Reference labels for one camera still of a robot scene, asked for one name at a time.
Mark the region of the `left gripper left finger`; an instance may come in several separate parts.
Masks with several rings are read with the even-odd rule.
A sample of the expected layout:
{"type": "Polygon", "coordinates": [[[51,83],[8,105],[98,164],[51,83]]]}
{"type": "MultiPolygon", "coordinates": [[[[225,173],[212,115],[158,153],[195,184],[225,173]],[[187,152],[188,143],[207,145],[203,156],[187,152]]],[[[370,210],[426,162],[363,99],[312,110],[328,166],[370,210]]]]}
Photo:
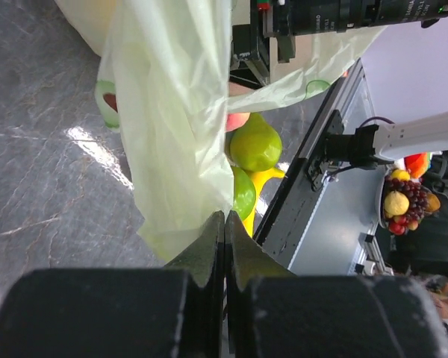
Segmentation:
{"type": "Polygon", "coordinates": [[[0,357],[219,357],[225,217],[161,268],[31,271],[0,307],[0,357]]]}

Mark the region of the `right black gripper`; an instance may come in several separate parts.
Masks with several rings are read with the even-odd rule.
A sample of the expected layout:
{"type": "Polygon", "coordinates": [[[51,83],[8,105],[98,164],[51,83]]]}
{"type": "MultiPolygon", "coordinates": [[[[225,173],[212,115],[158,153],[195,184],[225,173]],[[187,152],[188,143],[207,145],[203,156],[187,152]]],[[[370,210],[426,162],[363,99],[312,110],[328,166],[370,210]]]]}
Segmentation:
{"type": "Polygon", "coordinates": [[[233,1],[229,81],[258,90],[270,83],[271,39],[278,63],[296,56],[298,36],[343,29],[342,1],[233,1]]]}

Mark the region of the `yellow fake banana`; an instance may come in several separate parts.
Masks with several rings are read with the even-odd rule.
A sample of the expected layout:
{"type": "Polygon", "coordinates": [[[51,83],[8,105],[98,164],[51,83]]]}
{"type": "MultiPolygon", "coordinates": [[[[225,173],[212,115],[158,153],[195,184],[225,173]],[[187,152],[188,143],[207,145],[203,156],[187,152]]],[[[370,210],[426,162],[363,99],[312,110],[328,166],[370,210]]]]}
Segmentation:
{"type": "Polygon", "coordinates": [[[254,221],[255,221],[255,214],[256,210],[258,208],[258,203],[261,201],[260,195],[261,192],[265,186],[265,184],[271,180],[271,179],[282,179],[285,176],[285,172],[283,172],[281,169],[278,168],[271,168],[263,172],[250,172],[246,171],[249,178],[251,179],[251,182],[255,188],[256,193],[256,199],[254,206],[252,208],[251,213],[243,220],[243,226],[246,229],[246,232],[250,237],[253,236],[254,233],[254,221]]]}

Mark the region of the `green fake apple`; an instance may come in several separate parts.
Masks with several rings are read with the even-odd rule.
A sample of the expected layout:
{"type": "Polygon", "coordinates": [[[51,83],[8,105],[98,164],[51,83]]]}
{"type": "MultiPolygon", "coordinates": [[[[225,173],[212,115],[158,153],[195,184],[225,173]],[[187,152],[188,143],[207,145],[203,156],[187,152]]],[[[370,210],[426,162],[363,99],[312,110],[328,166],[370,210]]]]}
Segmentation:
{"type": "Polygon", "coordinates": [[[248,174],[239,167],[232,166],[234,176],[233,211],[241,220],[245,220],[253,210],[256,201],[254,184],[248,174]]]}

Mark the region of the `pink fake peach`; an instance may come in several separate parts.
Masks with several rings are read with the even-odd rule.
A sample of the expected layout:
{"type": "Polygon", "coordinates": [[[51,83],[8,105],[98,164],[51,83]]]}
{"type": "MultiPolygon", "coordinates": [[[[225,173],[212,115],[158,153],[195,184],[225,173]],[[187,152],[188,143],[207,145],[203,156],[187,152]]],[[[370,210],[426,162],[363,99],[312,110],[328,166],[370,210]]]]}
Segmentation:
{"type": "Polygon", "coordinates": [[[246,124],[250,113],[231,113],[227,116],[225,131],[232,132],[246,124]]]}

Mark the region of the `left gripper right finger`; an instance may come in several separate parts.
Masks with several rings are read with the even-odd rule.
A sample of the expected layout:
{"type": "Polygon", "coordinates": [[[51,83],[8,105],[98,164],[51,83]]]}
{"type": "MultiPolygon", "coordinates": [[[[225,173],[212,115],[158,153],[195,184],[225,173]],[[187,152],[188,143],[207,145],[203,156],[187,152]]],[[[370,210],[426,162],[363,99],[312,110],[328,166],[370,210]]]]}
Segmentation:
{"type": "Polygon", "coordinates": [[[236,357],[448,357],[429,293],[407,277],[298,276],[225,223],[228,337],[236,357]]]}

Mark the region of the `light green plastic bag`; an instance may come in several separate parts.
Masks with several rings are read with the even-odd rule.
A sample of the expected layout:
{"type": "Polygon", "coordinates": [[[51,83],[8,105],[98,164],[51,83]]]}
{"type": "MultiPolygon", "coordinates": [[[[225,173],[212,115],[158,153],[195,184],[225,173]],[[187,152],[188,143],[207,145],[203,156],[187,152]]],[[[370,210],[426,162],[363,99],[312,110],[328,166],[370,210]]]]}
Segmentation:
{"type": "Polygon", "coordinates": [[[382,32],[379,27],[306,36],[303,52],[275,65],[268,86],[230,84],[231,27],[242,1],[59,1],[101,58],[95,98],[118,131],[131,169],[140,235],[172,260],[227,213],[233,176],[224,152],[231,113],[287,107],[330,87],[382,32]]]}

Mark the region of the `green fake pear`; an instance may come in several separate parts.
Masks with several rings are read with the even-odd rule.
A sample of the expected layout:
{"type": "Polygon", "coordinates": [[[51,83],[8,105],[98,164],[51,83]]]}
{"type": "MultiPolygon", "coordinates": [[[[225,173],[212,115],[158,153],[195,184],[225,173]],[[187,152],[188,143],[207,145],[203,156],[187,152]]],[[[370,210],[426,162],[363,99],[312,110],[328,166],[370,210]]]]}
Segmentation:
{"type": "Polygon", "coordinates": [[[232,162],[251,172],[271,169],[281,153],[281,137],[260,113],[251,113],[246,124],[234,132],[229,144],[232,162]]]}

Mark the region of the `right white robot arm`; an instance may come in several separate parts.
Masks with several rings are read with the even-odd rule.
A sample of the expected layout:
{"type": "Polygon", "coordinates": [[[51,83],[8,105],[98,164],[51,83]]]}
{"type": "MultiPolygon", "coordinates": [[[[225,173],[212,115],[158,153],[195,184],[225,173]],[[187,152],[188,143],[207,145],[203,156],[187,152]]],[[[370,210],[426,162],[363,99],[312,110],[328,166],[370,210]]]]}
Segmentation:
{"type": "MultiPolygon", "coordinates": [[[[319,40],[317,59],[332,38],[343,41],[384,25],[419,22],[428,28],[448,17],[448,1],[233,1],[244,20],[232,27],[231,82],[256,93],[277,89],[271,84],[273,63],[296,59],[298,37],[319,40]]],[[[320,128],[303,142],[307,160],[320,154],[326,161],[348,162],[374,169],[378,165],[424,151],[448,150],[448,112],[408,124],[368,125],[353,134],[328,134],[320,128]]]]}

